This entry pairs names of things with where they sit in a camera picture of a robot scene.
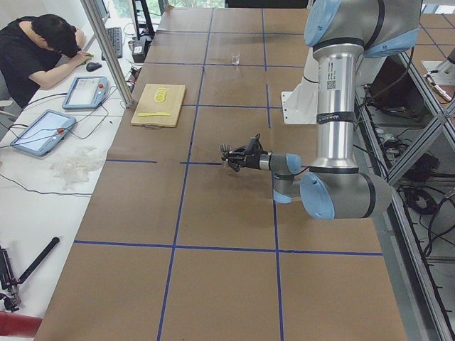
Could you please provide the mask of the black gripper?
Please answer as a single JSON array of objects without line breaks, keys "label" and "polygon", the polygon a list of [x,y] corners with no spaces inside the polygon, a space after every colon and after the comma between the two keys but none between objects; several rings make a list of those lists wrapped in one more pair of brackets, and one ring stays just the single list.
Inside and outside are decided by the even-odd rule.
[{"label": "black gripper", "polygon": [[240,164],[227,160],[223,162],[223,165],[236,173],[238,173],[242,168],[251,168],[251,169],[260,169],[260,152],[246,153],[246,147],[241,146],[238,148],[231,148],[229,153],[229,158],[241,158]]}]

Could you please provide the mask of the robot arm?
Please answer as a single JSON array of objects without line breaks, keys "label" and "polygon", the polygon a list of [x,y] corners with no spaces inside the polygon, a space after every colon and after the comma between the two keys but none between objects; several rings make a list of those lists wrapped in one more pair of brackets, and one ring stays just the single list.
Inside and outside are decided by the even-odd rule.
[{"label": "robot arm", "polygon": [[318,64],[316,160],[307,172],[300,157],[272,153],[257,137],[236,149],[221,146],[222,159],[235,171],[270,171],[273,195],[280,203],[300,198],[320,220],[372,217],[390,204],[387,182],[361,173],[353,160],[355,88],[360,58],[381,58],[417,42],[420,1],[317,1],[304,31]]}]

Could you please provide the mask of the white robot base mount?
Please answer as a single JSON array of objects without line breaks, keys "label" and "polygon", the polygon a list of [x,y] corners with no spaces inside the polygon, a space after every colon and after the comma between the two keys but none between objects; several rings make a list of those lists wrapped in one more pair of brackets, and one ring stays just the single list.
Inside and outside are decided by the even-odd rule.
[{"label": "white robot base mount", "polygon": [[316,124],[319,88],[319,64],[309,48],[301,82],[292,92],[282,92],[285,124]]}]

